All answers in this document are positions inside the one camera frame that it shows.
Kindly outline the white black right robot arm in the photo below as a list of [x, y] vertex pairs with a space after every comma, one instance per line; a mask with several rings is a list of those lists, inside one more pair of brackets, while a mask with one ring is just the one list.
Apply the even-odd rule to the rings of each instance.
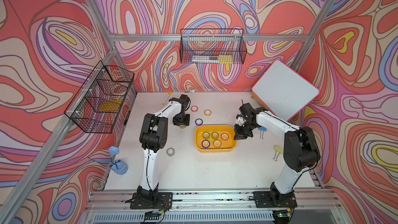
[[321, 155], [315, 135], [310, 127], [288, 123], [263, 107], [253, 108], [244, 103], [239, 108], [234, 125], [234, 139], [245, 140], [253, 137], [254, 129], [266, 128], [284, 139], [284, 168], [271, 184], [269, 199], [275, 206], [292, 199], [295, 184], [305, 172], [316, 167]]

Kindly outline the clear grey tape roll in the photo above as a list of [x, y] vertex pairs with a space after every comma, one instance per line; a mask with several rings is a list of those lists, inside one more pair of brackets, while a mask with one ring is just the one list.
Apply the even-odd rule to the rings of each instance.
[[174, 154], [175, 154], [175, 150], [174, 150], [174, 148], [168, 148], [167, 151], [166, 151], [166, 153], [167, 153], [167, 155], [168, 155], [169, 157], [172, 157], [172, 156], [174, 156]]

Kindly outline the small yellow-green tape roll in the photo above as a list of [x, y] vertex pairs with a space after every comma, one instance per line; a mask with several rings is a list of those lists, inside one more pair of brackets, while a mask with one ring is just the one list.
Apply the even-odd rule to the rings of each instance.
[[209, 132], [204, 132], [202, 135], [204, 140], [208, 140], [210, 138], [210, 133]]

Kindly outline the yellow plastic storage box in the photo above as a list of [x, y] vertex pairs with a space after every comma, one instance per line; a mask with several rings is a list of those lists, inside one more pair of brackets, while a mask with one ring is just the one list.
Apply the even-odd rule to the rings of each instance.
[[195, 131], [195, 145], [200, 152], [229, 152], [237, 144], [230, 125], [202, 125]]

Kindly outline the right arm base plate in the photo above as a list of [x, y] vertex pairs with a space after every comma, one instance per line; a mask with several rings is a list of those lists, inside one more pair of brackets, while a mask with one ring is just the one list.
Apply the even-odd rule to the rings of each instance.
[[293, 192], [279, 194], [277, 191], [254, 191], [256, 208], [296, 208], [297, 202]]

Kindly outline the orange tape roll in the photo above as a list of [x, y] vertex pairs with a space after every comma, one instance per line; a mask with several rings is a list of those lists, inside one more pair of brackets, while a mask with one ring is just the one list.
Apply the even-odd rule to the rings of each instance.
[[211, 110], [205, 110], [205, 111], [204, 111], [204, 115], [207, 116], [207, 117], [209, 117], [209, 116], [212, 115], [212, 111], [211, 111]]

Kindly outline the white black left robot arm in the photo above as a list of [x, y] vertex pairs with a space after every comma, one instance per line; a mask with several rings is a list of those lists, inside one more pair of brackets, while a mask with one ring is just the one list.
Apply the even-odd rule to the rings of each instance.
[[156, 113], [145, 115], [139, 138], [144, 152], [144, 169], [142, 181], [137, 188], [137, 194], [142, 199], [151, 202], [157, 200], [159, 187], [157, 156], [166, 145], [169, 120], [178, 127], [189, 126], [190, 114], [186, 111], [190, 104], [190, 98], [182, 94], [179, 98], [169, 99], [168, 103]]

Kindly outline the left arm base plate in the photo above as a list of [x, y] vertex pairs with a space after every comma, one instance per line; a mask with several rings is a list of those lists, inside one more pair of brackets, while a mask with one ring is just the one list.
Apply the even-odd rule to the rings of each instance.
[[148, 199], [139, 196], [138, 193], [134, 193], [132, 199], [127, 200], [126, 203], [130, 204], [130, 209], [168, 210], [173, 204], [173, 193], [159, 192]]

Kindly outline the yellow-orange tape roll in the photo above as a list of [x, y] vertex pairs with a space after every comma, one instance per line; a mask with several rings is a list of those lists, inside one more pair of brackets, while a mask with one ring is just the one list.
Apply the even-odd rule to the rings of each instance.
[[213, 145], [214, 149], [220, 149], [222, 146], [222, 142], [220, 140], [215, 140], [215, 141], [213, 141], [212, 145]]

